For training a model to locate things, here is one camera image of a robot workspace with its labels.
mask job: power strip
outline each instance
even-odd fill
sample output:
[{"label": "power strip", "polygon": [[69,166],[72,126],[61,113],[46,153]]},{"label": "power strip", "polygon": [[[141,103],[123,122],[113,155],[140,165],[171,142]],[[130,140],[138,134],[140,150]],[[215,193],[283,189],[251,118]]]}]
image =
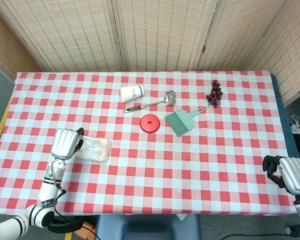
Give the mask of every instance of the power strip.
[{"label": "power strip", "polygon": [[300,128],[297,125],[293,124],[291,127],[292,134],[300,134]]}]

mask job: black chair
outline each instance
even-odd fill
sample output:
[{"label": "black chair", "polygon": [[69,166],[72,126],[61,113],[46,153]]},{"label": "black chair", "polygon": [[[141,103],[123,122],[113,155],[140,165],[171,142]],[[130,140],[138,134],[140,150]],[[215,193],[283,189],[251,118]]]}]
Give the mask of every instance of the black chair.
[{"label": "black chair", "polygon": [[96,234],[102,240],[201,240],[200,215],[181,221],[175,214],[103,214]]}]

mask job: grapes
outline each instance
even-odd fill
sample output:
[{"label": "grapes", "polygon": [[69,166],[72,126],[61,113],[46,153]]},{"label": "grapes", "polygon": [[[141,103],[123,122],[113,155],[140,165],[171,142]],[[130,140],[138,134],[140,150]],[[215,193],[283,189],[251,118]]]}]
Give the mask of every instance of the grapes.
[{"label": "grapes", "polygon": [[221,91],[220,83],[218,83],[217,80],[213,80],[210,95],[205,96],[208,100],[208,105],[212,105],[215,108],[218,107],[221,104],[222,95],[223,92]]}]

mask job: wall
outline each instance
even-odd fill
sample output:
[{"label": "wall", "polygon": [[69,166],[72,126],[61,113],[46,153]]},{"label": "wall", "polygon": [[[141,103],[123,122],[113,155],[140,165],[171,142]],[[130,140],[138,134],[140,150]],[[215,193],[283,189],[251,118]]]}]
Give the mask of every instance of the wall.
[{"label": "wall", "polygon": [[268,70],[277,78],[285,106],[300,96],[300,0],[287,0],[245,70]]},{"label": "wall", "polygon": [[192,70],[216,0],[117,0],[128,71]]},{"label": "wall", "polygon": [[285,0],[220,0],[197,70],[239,70]]},{"label": "wall", "polygon": [[4,0],[0,7],[50,72],[121,70],[107,0]]},{"label": "wall", "polygon": [[11,81],[17,72],[40,72],[27,52],[0,19],[0,71]]}]

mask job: dustpan brush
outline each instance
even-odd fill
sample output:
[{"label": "dustpan brush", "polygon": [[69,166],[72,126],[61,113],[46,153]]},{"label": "dustpan brush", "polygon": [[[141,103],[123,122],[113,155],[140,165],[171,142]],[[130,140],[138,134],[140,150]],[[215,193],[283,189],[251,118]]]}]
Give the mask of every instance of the dustpan brush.
[{"label": "dustpan brush", "polygon": [[203,111],[204,109],[202,107],[190,114],[185,110],[177,110],[164,118],[170,124],[174,133],[180,137],[194,127],[194,121],[192,118]]}]

